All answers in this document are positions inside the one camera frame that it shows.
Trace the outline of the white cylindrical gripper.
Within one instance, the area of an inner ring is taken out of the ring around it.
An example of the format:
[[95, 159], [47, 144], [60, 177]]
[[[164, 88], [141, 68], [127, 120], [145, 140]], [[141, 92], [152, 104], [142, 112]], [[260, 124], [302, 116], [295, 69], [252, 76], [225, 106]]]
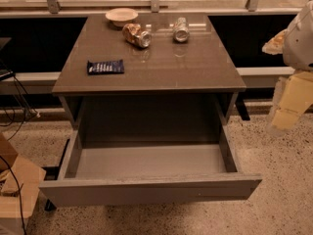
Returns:
[[291, 130], [313, 105], [313, 0], [305, 4], [287, 30], [263, 45], [262, 52], [283, 53], [285, 64], [300, 70], [289, 78], [280, 77], [275, 86], [266, 130], [279, 137]]

